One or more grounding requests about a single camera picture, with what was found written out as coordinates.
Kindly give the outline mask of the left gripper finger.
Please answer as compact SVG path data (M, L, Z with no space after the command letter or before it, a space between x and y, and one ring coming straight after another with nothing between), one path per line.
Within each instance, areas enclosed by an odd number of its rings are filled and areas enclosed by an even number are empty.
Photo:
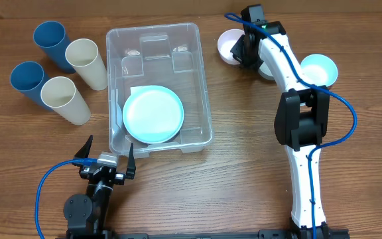
M88 140L86 143L79 149L79 151L74 155L75 159L85 159L88 158L90 154L90 149L92 146L92 141L93 141L93 135L90 135L88 137Z
M135 173L136 173L136 164L135 164L135 158L133 154L134 145L131 143L130 149L129 149L129 156L128 156L128 162L127 162L127 170L125 172L125 178L126 179L134 179Z

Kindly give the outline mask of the pink bowl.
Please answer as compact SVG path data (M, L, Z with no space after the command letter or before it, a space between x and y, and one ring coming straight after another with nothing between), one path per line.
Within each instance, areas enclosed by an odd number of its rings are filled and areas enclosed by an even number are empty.
M218 52L220 54L221 59L225 63L230 65L239 64L239 62L233 58L231 49L243 34L244 30L230 29L220 35L218 39Z

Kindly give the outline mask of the grey bowl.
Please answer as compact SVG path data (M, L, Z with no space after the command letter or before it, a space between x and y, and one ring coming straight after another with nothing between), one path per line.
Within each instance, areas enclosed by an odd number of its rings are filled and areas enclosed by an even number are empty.
M260 65L258 69L258 73L266 80L271 80L271 81L275 80L273 77L273 74L271 73L271 71L269 70L269 67L267 66L265 62L263 62L262 65Z

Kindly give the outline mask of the light blue plate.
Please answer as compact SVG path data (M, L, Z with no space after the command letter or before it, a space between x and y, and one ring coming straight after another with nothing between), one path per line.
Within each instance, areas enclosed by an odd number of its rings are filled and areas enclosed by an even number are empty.
M148 90L127 98L123 106L123 125L142 143L164 143L180 131L184 123L184 106L171 89L148 86Z

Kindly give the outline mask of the cream cup front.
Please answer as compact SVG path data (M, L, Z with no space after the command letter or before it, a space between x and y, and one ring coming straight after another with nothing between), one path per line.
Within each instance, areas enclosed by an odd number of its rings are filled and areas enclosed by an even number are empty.
M43 103L74 125L83 125L91 118L91 111L73 81L65 76L48 80L42 87Z

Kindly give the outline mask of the light blue bowl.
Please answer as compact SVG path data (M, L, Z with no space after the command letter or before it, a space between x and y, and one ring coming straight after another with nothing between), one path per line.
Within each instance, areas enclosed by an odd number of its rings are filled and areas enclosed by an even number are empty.
M300 63L306 76L305 82L330 89L338 78L338 67L335 62L323 54L311 54Z

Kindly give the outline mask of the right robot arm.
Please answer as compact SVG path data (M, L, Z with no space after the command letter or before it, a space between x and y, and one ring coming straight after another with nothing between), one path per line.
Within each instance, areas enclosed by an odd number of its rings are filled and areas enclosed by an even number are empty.
M320 193L320 146L326 134L327 87L309 84L279 22L242 22L244 35L233 46L242 65L266 64L282 92L274 121L278 142L290 163L293 203L288 238L331 238Z

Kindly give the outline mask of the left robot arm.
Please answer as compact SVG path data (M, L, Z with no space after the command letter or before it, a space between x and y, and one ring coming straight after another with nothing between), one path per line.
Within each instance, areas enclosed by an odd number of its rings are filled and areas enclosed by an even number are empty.
M103 152L97 159L87 162L93 137L75 154L74 163L79 167L79 175L88 181L84 194L72 195L64 204L64 217L68 222L67 238L107 238L119 236L112 229L105 227L111 194L114 185L123 185L125 180L134 179L136 164L133 155L134 146L130 145L126 172L117 170L119 157L116 154Z

